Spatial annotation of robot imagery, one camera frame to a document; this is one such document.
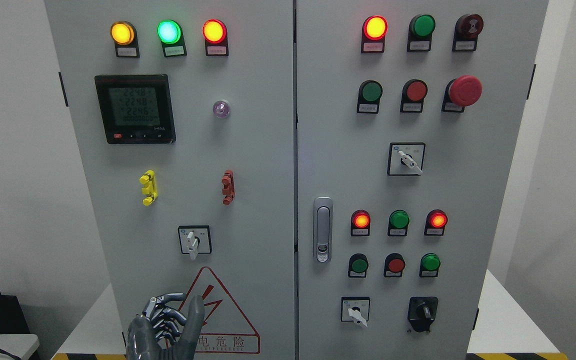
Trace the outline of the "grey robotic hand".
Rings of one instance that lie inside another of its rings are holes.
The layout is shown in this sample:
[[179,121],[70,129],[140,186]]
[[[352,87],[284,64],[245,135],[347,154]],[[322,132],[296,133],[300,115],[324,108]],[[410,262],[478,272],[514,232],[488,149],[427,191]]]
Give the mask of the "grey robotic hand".
[[201,335],[205,305],[201,296],[192,297],[187,316],[167,305],[186,299],[183,292],[150,298],[131,322],[126,340],[128,360],[192,360]]

